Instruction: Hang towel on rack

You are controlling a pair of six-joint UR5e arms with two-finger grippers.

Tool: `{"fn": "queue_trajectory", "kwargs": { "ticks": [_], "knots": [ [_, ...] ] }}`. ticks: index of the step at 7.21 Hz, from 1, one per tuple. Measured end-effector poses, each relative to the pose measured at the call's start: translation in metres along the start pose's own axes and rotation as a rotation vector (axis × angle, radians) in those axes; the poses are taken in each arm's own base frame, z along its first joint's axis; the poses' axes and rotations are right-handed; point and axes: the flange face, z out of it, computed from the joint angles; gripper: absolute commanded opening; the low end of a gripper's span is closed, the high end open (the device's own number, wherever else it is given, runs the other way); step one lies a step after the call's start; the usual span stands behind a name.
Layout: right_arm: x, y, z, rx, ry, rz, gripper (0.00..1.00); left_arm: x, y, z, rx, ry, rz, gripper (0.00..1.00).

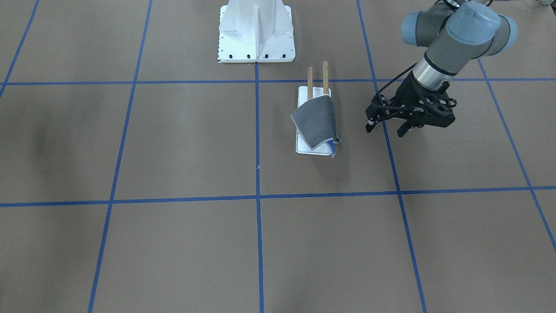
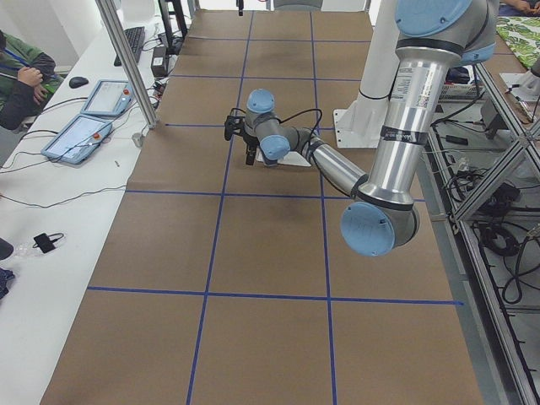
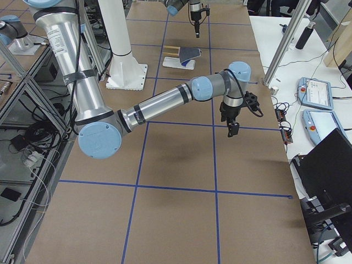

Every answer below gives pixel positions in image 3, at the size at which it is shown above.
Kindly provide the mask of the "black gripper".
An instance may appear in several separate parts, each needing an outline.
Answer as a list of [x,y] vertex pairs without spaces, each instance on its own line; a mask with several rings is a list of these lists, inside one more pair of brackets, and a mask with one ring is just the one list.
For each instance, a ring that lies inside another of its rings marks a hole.
[[240,110],[240,106],[232,107],[224,102],[220,105],[219,111],[221,113],[221,122],[227,122],[229,138],[238,135],[239,123],[236,122],[236,117],[239,115]]
[[190,22],[194,26],[195,29],[195,36],[196,38],[200,38],[200,24],[201,24],[201,9],[200,10],[191,10],[190,14]]

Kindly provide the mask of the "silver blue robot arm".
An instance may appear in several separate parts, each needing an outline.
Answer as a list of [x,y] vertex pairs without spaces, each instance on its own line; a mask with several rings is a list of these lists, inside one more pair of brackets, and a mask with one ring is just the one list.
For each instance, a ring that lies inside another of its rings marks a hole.
[[78,131],[79,147],[91,158],[113,156],[123,136],[191,101],[206,102],[222,97],[219,110],[228,136],[238,133],[236,118],[242,108],[258,110],[256,96],[246,89],[251,69],[245,62],[233,62],[218,73],[195,77],[132,107],[118,109],[117,90],[142,90],[147,74],[147,65],[138,63],[132,54],[122,2],[98,3],[112,52],[105,84],[100,83],[81,42],[84,6],[79,1],[27,1],[27,5],[36,25],[48,37],[70,92],[71,104],[77,111],[73,127]]
[[176,16],[179,11],[187,5],[189,8],[188,14],[190,15],[190,24],[194,27],[196,38],[198,39],[200,37],[200,20],[202,18],[201,13],[207,11],[207,9],[203,8],[200,1],[164,0],[162,3],[171,16]]

